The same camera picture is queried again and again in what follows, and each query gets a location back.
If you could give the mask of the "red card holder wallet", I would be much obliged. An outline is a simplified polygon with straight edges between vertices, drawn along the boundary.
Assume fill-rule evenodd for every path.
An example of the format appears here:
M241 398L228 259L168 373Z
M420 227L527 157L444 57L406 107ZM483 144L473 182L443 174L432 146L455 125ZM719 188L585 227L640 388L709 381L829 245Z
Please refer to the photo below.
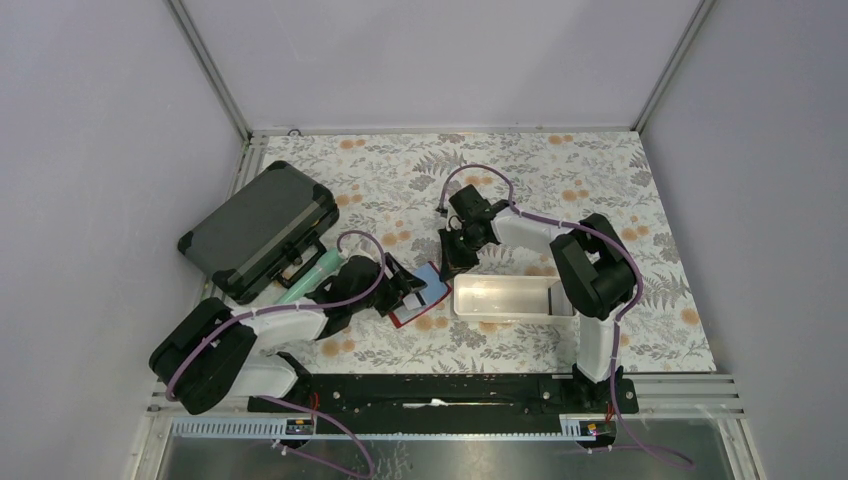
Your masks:
M440 271L432 261L420 266L413 275L423 280L425 287L405 297L401 305L389 313L388 318L396 329L411 324L452 293L452 287L440 279Z

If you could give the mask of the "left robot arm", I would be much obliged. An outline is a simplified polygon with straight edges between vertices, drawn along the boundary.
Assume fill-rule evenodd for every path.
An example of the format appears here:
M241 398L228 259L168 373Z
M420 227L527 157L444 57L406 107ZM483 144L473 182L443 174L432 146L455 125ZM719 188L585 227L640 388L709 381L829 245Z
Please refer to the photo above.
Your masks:
M426 287L389 253L378 261L354 255L288 304L234 309L219 298L201 301L154 349L148 365L167 398L193 415L227 398L255 396L271 396L296 411L309 401L311 387L275 347L333 336L363 310L386 316L409 297L421 299Z

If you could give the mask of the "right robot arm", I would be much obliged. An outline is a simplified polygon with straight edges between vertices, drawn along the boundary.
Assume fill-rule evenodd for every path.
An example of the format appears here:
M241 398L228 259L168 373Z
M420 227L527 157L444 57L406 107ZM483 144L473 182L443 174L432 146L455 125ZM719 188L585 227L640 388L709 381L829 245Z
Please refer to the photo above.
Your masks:
M458 224L438 231L440 279L447 282L475 268L478 252L490 244L550 255L563 293L580 316L576 368L584 377L575 382L573 396L583 410L601 410L614 393L608 378L617 340L610 316L631 309L643 288L638 267L607 217L592 214L578 223L549 219L508 199L492 203L473 186L457 191L448 203L437 211Z

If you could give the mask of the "white plastic tray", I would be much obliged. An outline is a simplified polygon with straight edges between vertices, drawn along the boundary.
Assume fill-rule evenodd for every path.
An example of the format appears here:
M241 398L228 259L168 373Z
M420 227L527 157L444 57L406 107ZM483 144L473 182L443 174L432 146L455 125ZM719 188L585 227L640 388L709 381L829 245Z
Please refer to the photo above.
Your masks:
M461 274L453 280L453 311L467 322L564 325L576 320L573 306L571 317L549 315L551 288L564 291L555 276Z

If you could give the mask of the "mint green tube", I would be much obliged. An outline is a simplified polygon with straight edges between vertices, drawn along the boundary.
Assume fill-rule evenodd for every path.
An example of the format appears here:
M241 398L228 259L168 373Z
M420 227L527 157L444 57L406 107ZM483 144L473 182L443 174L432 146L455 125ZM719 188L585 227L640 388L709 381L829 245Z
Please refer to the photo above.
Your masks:
M278 305L290 304L305 297L322 281L329 278L342 265L343 258L337 248L324 252L292 287L276 301Z

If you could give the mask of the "floral table mat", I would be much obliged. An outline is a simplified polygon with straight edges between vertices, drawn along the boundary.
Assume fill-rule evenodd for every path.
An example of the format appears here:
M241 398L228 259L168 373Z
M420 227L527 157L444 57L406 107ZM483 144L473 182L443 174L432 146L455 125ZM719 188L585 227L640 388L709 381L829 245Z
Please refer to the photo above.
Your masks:
M618 362L630 372L716 368L660 195L634 132L451 133L262 136L256 175L286 161L335 196L339 221L327 246L348 230L384 247L406 268L437 262L436 207L442 189L472 185L497 201L557 220L605 215L645 279L640 303L622 323ZM285 346L315 373L567 372L578 350L575 325L469 323L449 301L407 326L365 311L334 336Z

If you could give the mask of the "black hard case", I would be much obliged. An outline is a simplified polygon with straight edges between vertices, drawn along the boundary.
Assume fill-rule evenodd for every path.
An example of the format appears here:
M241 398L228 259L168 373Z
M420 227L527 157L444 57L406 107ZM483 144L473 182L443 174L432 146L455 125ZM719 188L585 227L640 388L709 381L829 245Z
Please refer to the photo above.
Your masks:
M275 161L198 225L177 250L239 305L254 301L281 273L318 253L283 285L290 287L326 252L320 237L339 219L333 193L286 161Z

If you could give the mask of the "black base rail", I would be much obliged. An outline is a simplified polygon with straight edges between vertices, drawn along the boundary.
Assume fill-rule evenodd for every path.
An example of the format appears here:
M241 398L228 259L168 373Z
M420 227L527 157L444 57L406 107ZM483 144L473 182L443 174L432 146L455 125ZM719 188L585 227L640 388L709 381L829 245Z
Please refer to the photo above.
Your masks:
M351 430L363 440L585 442L620 432L619 418L637 426L744 415L734 381L719 374L626 375L613 391L591 392L569 374L313 374L287 400L308 410L235 397L191 414L159 385L147 411L190 436L343 440Z

